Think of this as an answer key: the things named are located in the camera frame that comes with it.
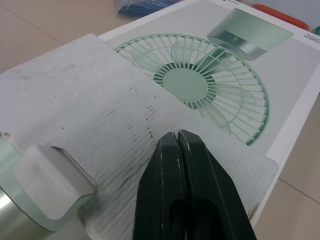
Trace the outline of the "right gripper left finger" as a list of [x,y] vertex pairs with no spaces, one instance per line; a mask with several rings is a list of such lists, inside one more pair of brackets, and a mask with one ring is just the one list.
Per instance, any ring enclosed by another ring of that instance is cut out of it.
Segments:
[[161,137],[137,188],[132,239],[183,240],[186,180],[182,151],[173,132]]

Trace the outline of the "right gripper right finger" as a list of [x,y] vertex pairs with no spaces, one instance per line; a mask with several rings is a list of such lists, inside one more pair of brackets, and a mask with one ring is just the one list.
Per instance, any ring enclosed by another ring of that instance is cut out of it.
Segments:
[[189,240],[254,240],[236,186],[196,134],[178,132],[187,189]]

